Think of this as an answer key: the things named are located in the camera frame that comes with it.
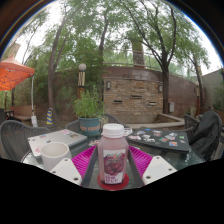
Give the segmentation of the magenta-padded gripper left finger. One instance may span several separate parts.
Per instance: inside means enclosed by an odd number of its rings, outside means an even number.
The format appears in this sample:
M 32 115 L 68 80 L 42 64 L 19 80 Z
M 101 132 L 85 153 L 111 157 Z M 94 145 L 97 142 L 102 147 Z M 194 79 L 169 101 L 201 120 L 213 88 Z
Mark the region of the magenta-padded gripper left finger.
M 97 155 L 97 147 L 92 146 L 72 159 L 62 159 L 51 170 L 51 173 L 76 185 L 88 187 L 91 182 Z

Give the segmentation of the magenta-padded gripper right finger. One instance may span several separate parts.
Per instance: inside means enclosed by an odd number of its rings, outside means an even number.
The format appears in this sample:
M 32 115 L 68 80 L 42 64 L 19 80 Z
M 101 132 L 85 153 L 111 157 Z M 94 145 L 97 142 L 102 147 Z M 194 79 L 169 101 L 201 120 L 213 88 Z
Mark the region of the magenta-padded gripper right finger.
M 129 147 L 128 160 L 137 187 L 143 187 L 176 172 L 161 156 L 150 156 L 133 146 Z

